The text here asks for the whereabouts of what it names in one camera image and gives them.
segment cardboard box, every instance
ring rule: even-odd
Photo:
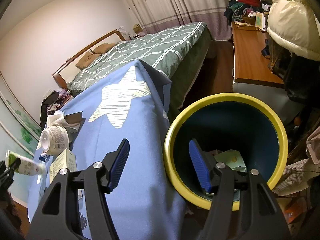
[[[68,149],[64,149],[51,164],[49,168],[50,183],[62,168],[68,168],[71,172],[77,171],[76,157]]]

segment wooden headboard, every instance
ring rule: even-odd
[[[63,77],[60,75],[60,72],[62,70],[64,70],[71,62],[73,62],[75,59],[77,59],[79,56],[81,56],[83,53],[85,53],[87,50],[91,49],[94,45],[98,44],[99,42],[103,41],[104,39],[110,37],[112,34],[117,34],[119,36],[119,38],[121,39],[121,41],[125,41],[124,37],[122,36],[122,34],[117,31],[117,30],[113,30],[109,33],[107,33],[106,35],[102,36],[101,38],[97,39],[96,41],[92,42],[91,44],[89,44],[88,46],[86,46],[84,49],[82,49],[81,51],[79,51],[77,54],[75,54],[73,57],[69,58],[65,64],[63,64],[60,68],[58,68],[58,70],[56,72],[54,72],[52,74],[54,80],[56,81],[56,83],[61,87],[61,88],[67,88],[67,82],[63,79]]]

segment blue cloth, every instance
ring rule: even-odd
[[[101,103],[102,89],[119,83],[133,65],[136,80],[145,81],[151,94],[132,99],[121,128],[115,128],[106,115],[88,122]],[[166,177],[162,155],[170,125],[165,114],[169,108],[170,85],[170,80],[162,73],[143,61],[134,61],[101,79],[62,109],[65,114],[82,111],[85,118],[71,148],[76,156],[78,170],[102,161],[106,153],[117,149],[123,138],[130,142],[130,154],[119,185],[111,194],[106,194],[110,214],[121,240],[180,239],[185,202]],[[35,152],[35,161],[39,161],[41,152],[41,149]],[[50,157],[46,160],[47,168],[52,159]],[[44,190],[44,184],[38,184],[37,179],[34,176],[29,190],[30,219]],[[49,184],[47,176],[45,186]],[[83,234],[91,238],[85,197],[79,201],[79,210]]]

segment trash can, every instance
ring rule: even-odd
[[[176,190],[191,203],[210,209],[189,156],[195,138],[202,150],[237,150],[247,170],[257,169],[270,189],[279,181],[288,157],[288,140],[276,113],[244,94],[212,95],[193,103],[173,121],[164,143],[164,165]],[[239,201],[233,202],[239,209]]]

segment metal screw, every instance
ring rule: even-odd
[[[216,166],[219,169],[224,169],[226,167],[226,165],[224,163],[217,163]]]
[[[67,170],[66,168],[62,168],[62,169],[59,171],[59,173],[60,173],[61,175],[67,174],[67,172],[68,172],[68,170]]]
[[[93,164],[93,167],[98,169],[98,168],[101,168],[102,167],[102,163],[101,162],[96,162]]]
[[[252,169],[252,170],[250,171],[250,173],[251,173],[252,175],[254,175],[254,176],[257,176],[257,175],[259,174],[259,171],[256,170],[256,169]]]

